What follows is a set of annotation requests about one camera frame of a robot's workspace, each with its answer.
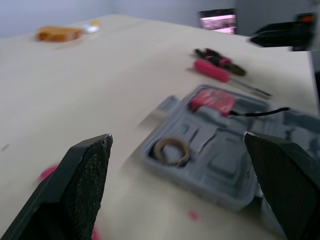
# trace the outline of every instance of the black device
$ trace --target black device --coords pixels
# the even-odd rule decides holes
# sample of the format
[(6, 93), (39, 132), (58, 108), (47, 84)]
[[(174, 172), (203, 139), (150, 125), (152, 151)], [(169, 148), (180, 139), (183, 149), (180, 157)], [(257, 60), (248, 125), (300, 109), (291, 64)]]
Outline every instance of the black device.
[(307, 51), (317, 33), (317, 20), (315, 13), (299, 14), (295, 21), (262, 27), (250, 41), (265, 48), (290, 46), (292, 51)]
[(1, 240), (91, 240), (112, 143), (105, 134), (71, 147)]
[(260, 133), (244, 142), (265, 199), (288, 240), (320, 239), (320, 166), (296, 143)]

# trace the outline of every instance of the pink foam piece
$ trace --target pink foam piece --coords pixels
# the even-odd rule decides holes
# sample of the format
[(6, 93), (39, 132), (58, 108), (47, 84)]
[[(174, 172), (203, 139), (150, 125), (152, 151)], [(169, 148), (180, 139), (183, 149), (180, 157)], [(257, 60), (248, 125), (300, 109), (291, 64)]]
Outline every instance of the pink foam piece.
[(189, 216), (189, 218), (190, 218), (192, 221), (197, 221), (197, 220), (199, 220), (199, 215), (198, 215), (195, 211), (193, 211), (193, 210), (190, 210), (190, 211), (188, 212), (188, 216)]
[[(41, 183), (43, 180), (46, 179), (46, 177), (52, 174), (57, 169), (58, 165), (59, 163), (50, 166), (46, 170), (44, 170), (38, 178), (39, 183)], [(92, 240), (101, 240), (96, 227), (93, 228)]]
[(228, 92), (216, 89), (204, 89), (191, 99), (189, 107), (197, 111), (202, 106), (218, 110), (227, 117), (236, 103), (235, 98)]
[(98, 230), (96, 227), (93, 228), (93, 235), (92, 235), (92, 240), (100, 240), (100, 236), (98, 234)]
[(52, 174), (52, 173), (57, 169), (58, 165), (59, 165), (59, 163), (57, 163), (57, 164), (55, 164), (55, 165), (47, 168), (46, 170), (44, 170), (44, 171), (40, 174), (40, 176), (39, 176), (39, 178), (38, 178), (39, 183), (41, 183), (43, 180), (46, 179), (46, 177), (48, 177), (50, 174)]

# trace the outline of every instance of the orange object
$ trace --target orange object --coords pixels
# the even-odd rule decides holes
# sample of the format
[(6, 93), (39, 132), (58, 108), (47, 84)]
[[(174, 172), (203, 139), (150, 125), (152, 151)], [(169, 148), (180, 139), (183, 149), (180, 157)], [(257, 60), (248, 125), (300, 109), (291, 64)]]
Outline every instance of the orange object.
[(309, 15), (309, 16), (304, 16), (302, 19), (301, 19), (301, 22), (303, 23), (312, 23), (314, 21), (314, 16), (312, 15)]
[(92, 26), (100, 26), (100, 21), (99, 21), (99, 20), (92, 20), (92, 21), (90, 22), (90, 24), (91, 24)]
[(43, 26), (38, 29), (36, 37), (39, 41), (66, 42), (81, 37), (80, 28), (62, 26)]

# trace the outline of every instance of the screwdriver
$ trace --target screwdriver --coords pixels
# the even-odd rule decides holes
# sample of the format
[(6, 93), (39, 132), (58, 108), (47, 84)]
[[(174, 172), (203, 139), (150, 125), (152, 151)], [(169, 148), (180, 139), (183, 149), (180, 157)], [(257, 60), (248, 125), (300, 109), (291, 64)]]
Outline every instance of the screwdriver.
[(233, 77), (231, 77), (231, 73), (228, 73), (221, 68), (210, 64), (207, 61), (198, 59), (193, 64), (194, 69), (198, 71), (199, 73), (202, 73), (208, 77), (211, 77), (213, 79), (219, 80), (222, 83), (227, 83), (228, 81), (233, 81), (243, 87), (245, 87), (247, 90), (252, 92), (255, 95), (258, 95), (260, 97), (263, 97), (265, 99), (271, 99), (273, 97), (272, 94), (265, 92), (261, 89), (255, 88), (253, 86), (250, 86), (244, 82), (241, 82), (240, 80), (237, 80)]

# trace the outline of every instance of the screwdriver shaft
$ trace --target screwdriver shaft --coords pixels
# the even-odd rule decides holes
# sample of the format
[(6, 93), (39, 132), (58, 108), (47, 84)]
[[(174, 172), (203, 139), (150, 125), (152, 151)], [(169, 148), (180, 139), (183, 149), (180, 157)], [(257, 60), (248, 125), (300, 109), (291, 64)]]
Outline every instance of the screwdriver shaft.
[(266, 99), (272, 98), (272, 94), (270, 94), (268, 92), (265, 92), (265, 91), (263, 91), (263, 90), (261, 90), (259, 88), (255, 88), (253, 86), (250, 86), (250, 85), (248, 85), (248, 84), (246, 84), (246, 83), (244, 83), (244, 82), (242, 82), (240, 80), (237, 80), (237, 79), (235, 79), (233, 77), (229, 77), (229, 80), (233, 81), (233, 82), (235, 82), (235, 83), (237, 83), (237, 84), (239, 84), (241, 86), (244, 86), (245, 88), (251, 90), (253, 93), (258, 94), (259, 96), (262, 96), (262, 97), (264, 97)]

